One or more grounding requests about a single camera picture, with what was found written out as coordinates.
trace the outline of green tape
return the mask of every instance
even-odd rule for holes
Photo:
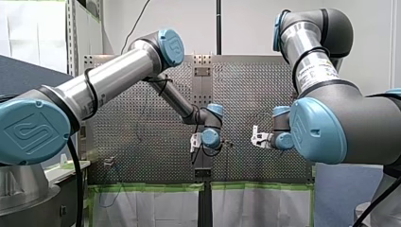
[[[107,185],[90,185],[89,190],[95,193],[103,192],[192,192],[203,190],[202,183],[180,184],[149,184],[149,183],[122,183]]]
[[[260,188],[270,190],[289,190],[289,191],[311,191],[313,184],[300,183],[254,183],[254,182],[236,182],[236,183],[212,183],[213,190],[232,190],[245,188]]]
[[[246,188],[261,188],[273,190],[290,190],[290,191],[310,191],[310,227],[314,225],[314,185],[300,183],[255,183],[255,182],[228,182],[228,183],[211,183],[213,190],[233,190]],[[178,184],[151,184],[151,183],[122,183],[122,184],[105,184],[105,185],[89,185],[88,209],[89,209],[89,226],[93,227],[94,221],[94,200],[96,193],[117,193],[121,192],[194,192],[202,191],[202,183],[178,183]]]
[[[94,199],[95,192],[92,190],[88,190],[88,210],[89,210],[89,227],[94,226]]]

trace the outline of metal pole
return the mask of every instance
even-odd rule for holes
[[[216,22],[218,55],[221,55],[221,0],[216,0]]]

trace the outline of pegboard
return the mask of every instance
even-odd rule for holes
[[[87,56],[85,68],[113,56]],[[191,102],[196,83],[193,56],[165,71]],[[224,106],[222,136],[233,143],[214,158],[213,181],[310,183],[311,165],[295,150],[256,148],[253,125],[269,131],[274,106],[291,103],[291,70],[280,57],[213,56],[213,101]],[[179,116],[145,82],[106,104],[86,126],[89,183],[192,183],[189,138],[194,126]],[[113,171],[103,160],[114,157]]]

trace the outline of label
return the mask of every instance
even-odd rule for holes
[[[331,61],[320,59],[309,64],[298,73],[298,85],[301,92],[316,83],[338,79],[339,75]]]

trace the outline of black stand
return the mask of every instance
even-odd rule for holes
[[[198,227],[213,227],[212,185],[209,181],[203,185],[198,197]]]
[[[198,196],[198,227],[213,227],[212,185],[210,184],[212,159],[200,150],[194,168],[196,182],[203,183],[203,190]]]

